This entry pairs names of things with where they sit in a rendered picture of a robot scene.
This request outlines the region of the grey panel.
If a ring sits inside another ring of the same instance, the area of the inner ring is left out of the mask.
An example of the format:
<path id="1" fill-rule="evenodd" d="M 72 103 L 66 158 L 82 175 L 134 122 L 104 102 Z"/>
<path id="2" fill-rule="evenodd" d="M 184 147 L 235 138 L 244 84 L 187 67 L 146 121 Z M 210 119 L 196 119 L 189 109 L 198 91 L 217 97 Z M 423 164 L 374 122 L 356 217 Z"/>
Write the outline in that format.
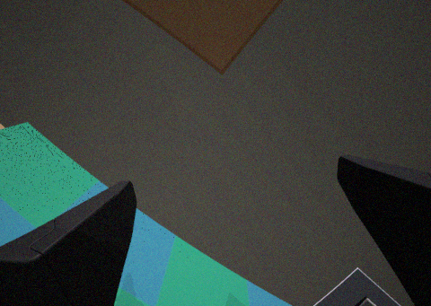
<path id="1" fill-rule="evenodd" d="M 400 306 L 358 267 L 313 306 Z"/>

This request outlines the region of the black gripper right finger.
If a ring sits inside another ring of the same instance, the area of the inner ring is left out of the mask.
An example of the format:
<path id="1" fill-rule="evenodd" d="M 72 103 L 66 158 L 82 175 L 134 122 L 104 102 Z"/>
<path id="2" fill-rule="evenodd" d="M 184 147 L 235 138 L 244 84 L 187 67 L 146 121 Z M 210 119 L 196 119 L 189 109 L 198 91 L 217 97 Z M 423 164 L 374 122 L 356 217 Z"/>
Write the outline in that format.
<path id="1" fill-rule="evenodd" d="M 337 176 L 414 306 L 431 306 L 431 172 L 346 154 Z"/>

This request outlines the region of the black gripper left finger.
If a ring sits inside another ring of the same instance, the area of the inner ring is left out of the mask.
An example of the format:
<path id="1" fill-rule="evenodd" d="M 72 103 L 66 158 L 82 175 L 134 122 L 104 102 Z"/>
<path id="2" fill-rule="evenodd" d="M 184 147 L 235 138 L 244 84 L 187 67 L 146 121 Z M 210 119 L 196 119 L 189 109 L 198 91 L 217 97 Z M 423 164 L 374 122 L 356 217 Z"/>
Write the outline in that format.
<path id="1" fill-rule="evenodd" d="M 0 306 L 115 306 L 136 194 L 120 181 L 0 246 Z"/>

